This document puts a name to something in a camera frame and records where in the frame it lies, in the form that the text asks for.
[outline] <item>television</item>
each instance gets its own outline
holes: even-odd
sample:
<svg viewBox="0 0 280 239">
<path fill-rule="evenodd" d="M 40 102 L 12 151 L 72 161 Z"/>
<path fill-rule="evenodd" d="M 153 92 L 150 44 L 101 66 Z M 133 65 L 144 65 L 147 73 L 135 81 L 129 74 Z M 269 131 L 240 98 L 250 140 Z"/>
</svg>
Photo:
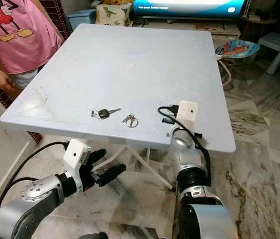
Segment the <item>television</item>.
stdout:
<svg viewBox="0 0 280 239">
<path fill-rule="evenodd" d="M 135 0 L 134 15 L 147 18 L 237 19 L 247 0 Z"/>
</svg>

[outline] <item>table top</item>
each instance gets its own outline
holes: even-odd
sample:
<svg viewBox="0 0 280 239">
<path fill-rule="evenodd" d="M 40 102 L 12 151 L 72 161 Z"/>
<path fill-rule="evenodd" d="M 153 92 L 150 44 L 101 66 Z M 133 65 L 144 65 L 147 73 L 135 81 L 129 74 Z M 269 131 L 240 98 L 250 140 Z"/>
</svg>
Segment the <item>table top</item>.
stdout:
<svg viewBox="0 0 280 239">
<path fill-rule="evenodd" d="M 195 131 L 211 151 L 235 141 L 211 34 L 81 24 L 1 116 L 6 127 L 100 142 L 168 148 L 160 106 L 199 103 Z M 93 109 L 120 111 L 107 119 Z M 134 113 L 128 128 L 122 120 Z"/>
</svg>

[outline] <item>black cable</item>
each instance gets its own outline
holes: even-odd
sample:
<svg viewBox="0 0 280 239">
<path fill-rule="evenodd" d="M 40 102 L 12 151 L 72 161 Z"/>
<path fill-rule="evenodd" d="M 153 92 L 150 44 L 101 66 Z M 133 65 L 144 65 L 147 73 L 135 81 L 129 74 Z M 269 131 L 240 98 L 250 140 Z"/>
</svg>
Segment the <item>black cable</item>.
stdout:
<svg viewBox="0 0 280 239">
<path fill-rule="evenodd" d="M 9 180 L 9 182 L 7 183 L 3 193 L 1 194 L 0 196 L 0 206 L 1 206 L 1 203 L 4 199 L 4 197 L 6 196 L 8 190 L 17 182 L 14 181 L 14 179 L 16 178 L 17 174 L 20 172 L 20 170 L 23 168 L 23 166 L 32 158 L 34 157 L 35 155 L 37 155 L 39 152 L 43 151 L 44 149 L 50 147 L 50 146 L 53 146 L 53 145 L 56 145 L 56 144 L 61 144 L 64 146 L 65 150 L 67 149 L 68 145 L 69 145 L 69 142 L 53 142 L 53 143 L 49 143 L 45 146 L 43 146 L 42 148 L 38 149 L 37 151 L 33 152 L 31 155 L 29 155 L 22 163 L 21 165 L 17 168 L 17 170 L 14 172 L 14 174 L 12 175 L 11 179 Z"/>
<path fill-rule="evenodd" d="M 195 135 L 194 135 L 188 128 L 186 128 L 181 122 L 179 122 L 177 119 L 173 118 L 172 116 L 170 116 L 170 115 L 168 115 L 168 114 L 166 114 L 166 113 L 161 112 L 161 110 L 163 110 L 163 109 L 168 110 L 168 109 L 171 109 L 171 108 L 172 108 L 172 107 L 162 106 L 162 107 L 159 107 L 159 108 L 158 108 L 158 112 L 159 112 L 161 115 L 163 115 L 163 116 L 165 116 L 165 117 L 167 117 L 167 118 L 173 120 L 173 121 L 176 122 L 180 127 L 182 127 L 182 128 L 190 135 L 190 137 L 191 137 L 192 140 L 194 141 L 195 145 L 197 145 L 198 149 L 201 150 L 201 152 L 202 152 L 202 154 L 203 154 L 203 156 L 204 156 L 204 158 L 205 158 L 205 161 L 206 161 L 207 176 L 208 176 L 209 184 L 211 185 L 210 157 L 209 157 L 209 153 L 208 153 L 207 149 L 204 148 L 204 147 L 200 144 L 200 142 L 199 142 L 198 139 L 195 137 Z"/>
</svg>

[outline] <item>pink t-shirt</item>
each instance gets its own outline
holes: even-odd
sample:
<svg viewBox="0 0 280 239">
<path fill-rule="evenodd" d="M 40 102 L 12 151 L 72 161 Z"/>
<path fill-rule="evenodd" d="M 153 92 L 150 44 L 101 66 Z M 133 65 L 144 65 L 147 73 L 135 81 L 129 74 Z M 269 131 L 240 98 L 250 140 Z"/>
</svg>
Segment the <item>pink t-shirt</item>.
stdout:
<svg viewBox="0 0 280 239">
<path fill-rule="evenodd" d="M 0 0 L 0 66 L 5 73 L 36 69 L 45 64 L 60 45 L 60 36 L 34 3 Z"/>
</svg>

